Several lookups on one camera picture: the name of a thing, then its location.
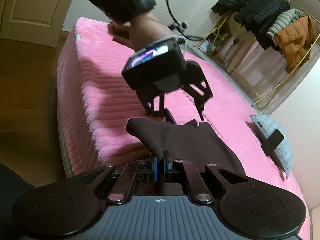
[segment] pink bedspread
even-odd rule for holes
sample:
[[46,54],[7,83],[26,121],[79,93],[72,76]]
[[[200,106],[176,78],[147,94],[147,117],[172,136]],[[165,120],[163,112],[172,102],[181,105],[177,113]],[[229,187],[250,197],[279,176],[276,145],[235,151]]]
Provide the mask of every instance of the pink bedspread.
[[[86,18],[77,21],[66,41],[58,62],[58,95],[66,145],[76,174],[148,156],[144,145],[125,131],[128,119],[146,118],[135,92],[121,76],[132,54],[133,50],[112,41],[107,23]],[[235,152],[247,176],[291,191],[304,201],[294,175],[284,179],[263,153],[248,126],[252,122],[250,114],[255,114],[251,106],[215,67],[188,53],[185,58],[201,65],[214,95],[205,105],[205,121]],[[177,124],[193,118],[200,121],[192,101],[181,90],[167,95],[165,106]],[[309,213],[299,236],[310,239]]]

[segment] bed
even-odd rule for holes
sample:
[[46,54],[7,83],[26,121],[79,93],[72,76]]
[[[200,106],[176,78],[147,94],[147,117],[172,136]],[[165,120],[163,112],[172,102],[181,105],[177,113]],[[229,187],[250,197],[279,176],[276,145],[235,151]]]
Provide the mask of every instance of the bed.
[[[70,32],[58,61],[58,115],[62,157],[66,175],[79,174],[100,165],[126,163],[149,155],[137,138],[125,131],[129,118],[145,116],[134,91],[121,76],[133,50],[112,40],[107,23],[78,19]],[[247,176],[291,191],[304,203],[294,175],[288,179],[266,157],[252,131],[254,110],[228,80],[211,64],[186,53],[194,60],[210,84],[213,98],[203,112],[218,136],[241,161]],[[200,121],[191,98],[182,90],[166,96],[177,124]],[[310,239],[310,218],[299,236]]]

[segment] clothing rack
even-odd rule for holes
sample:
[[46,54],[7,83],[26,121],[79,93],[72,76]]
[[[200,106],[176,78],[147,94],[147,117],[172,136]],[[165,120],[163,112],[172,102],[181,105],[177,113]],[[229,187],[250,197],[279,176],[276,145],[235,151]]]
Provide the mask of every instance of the clothing rack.
[[[300,6],[298,6],[297,4],[291,2],[290,0],[285,0],[287,2],[290,3],[290,5],[293,5],[295,8],[301,10],[304,14],[308,14],[315,22],[317,22],[320,26],[320,22],[315,19],[311,14],[309,14],[308,12],[306,12],[303,8],[301,8]],[[220,29],[221,27],[223,26],[223,24],[226,23],[226,21],[229,19],[229,17],[232,15],[232,13],[228,12],[224,15],[222,15],[221,17],[225,17],[225,19],[223,20],[223,22],[221,24],[219,24],[219,26],[215,27],[207,36],[204,37],[204,39],[202,41],[200,41],[198,44],[196,44],[194,47],[197,47],[199,48],[202,43],[211,35],[211,34],[214,34],[215,35],[215,39],[214,39],[214,42],[213,44],[215,44],[215,41],[220,33]],[[305,54],[305,56],[300,60],[300,62],[297,64],[297,66],[293,69],[293,71],[287,76],[284,78],[284,80],[282,82],[280,82],[279,84],[277,84],[276,86],[274,86],[270,91],[268,91],[266,94],[264,95],[260,95],[255,89],[254,87],[252,87],[249,82],[247,82],[247,80],[237,71],[237,67],[239,67],[239,65],[241,64],[241,62],[244,60],[244,58],[246,57],[246,55],[248,54],[248,52],[250,51],[251,47],[250,46],[244,53],[244,55],[240,58],[239,62],[234,66],[230,66],[230,64],[225,60],[223,59],[220,55],[216,55],[213,57],[213,59],[215,58],[218,58],[221,62],[224,63],[224,68],[227,69],[227,71],[231,74],[233,71],[236,71],[237,72],[237,75],[243,79],[245,81],[245,84],[248,85],[248,88],[250,90],[252,90],[255,95],[256,95],[256,101],[252,104],[252,107],[256,107],[258,110],[262,111],[264,110],[268,104],[272,101],[272,99],[277,95],[277,93],[282,89],[282,87],[286,84],[286,82],[288,81],[288,79],[296,72],[296,70],[299,68],[299,66],[301,65],[301,63],[303,62],[303,60],[307,57],[307,55],[310,54],[312,48],[314,47],[314,45],[318,42],[320,38],[320,34],[317,36],[315,42],[311,45],[310,49],[308,50],[308,52]],[[271,94],[273,93],[273,95],[269,98],[269,100],[263,105],[263,106],[260,106],[259,103],[264,100],[266,97],[270,96]]]

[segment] gray pillow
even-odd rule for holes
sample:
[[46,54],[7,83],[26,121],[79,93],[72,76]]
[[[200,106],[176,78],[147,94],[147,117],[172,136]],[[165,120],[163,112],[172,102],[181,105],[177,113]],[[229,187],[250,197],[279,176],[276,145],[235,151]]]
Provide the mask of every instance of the gray pillow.
[[288,178],[293,164],[293,151],[289,138],[286,136],[283,128],[276,120],[266,114],[251,115],[251,118],[265,138],[269,138],[276,129],[278,129],[284,136],[283,141],[275,149],[275,154]]

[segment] power cord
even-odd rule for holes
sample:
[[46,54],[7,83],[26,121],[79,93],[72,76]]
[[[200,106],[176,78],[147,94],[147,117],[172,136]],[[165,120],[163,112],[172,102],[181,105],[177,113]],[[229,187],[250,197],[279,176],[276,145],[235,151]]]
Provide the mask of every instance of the power cord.
[[181,35],[183,37],[185,37],[186,39],[190,40],[190,41],[202,41],[203,38],[200,37],[200,36],[193,36],[193,35],[185,35],[182,31],[182,26],[181,26],[181,23],[177,21],[177,19],[174,17],[174,15],[172,14],[172,11],[170,9],[170,5],[169,5],[169,0],[165,0],[165,3],[167,4],[167,8],[168,8],[168,11],[169,11],[169,14],[172,18],[172,20],[174,20],[174,22],[180,27],[180,28],[176,28],[178,30],[178,32],[181,33]]

